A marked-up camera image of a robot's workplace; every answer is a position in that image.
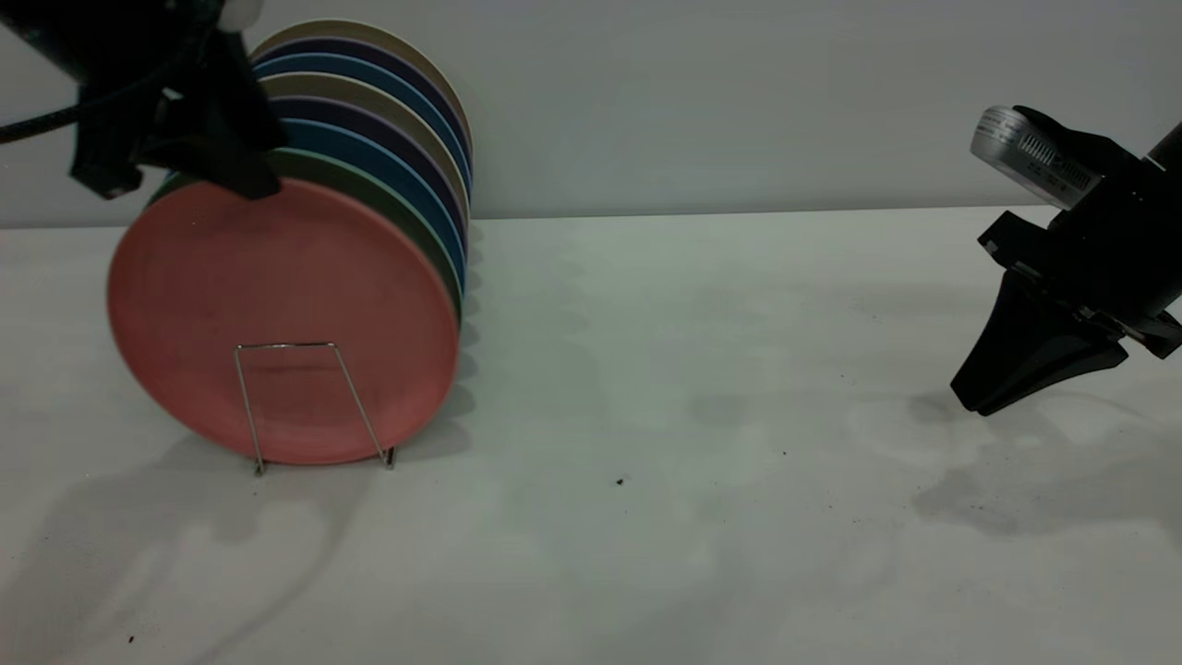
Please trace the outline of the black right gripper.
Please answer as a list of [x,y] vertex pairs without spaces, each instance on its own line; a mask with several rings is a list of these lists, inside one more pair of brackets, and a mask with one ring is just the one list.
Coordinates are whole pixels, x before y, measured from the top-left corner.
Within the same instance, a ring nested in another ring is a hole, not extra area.
[[[1095,321],[1152,356],[1178,350],[1178,170],[1152,159],[1103,178],[1047,227],[1004,213],[979,237],[1008,270],[952,389],[988,417],[1059,382],[1113,369],[1128,352]],[[1047,295],[1057,308],[1031,291]]]

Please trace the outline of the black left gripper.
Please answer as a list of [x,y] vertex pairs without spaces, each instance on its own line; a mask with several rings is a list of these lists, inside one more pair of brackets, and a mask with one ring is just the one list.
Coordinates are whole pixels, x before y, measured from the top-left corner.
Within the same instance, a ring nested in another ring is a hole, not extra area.
[[72,177],[104,200],[142,185],[139,167],[242,198],[282,189],[269,165],[282,123],[240,37],[212,37],[221,1],[118,1],[102,57],[78,91]]

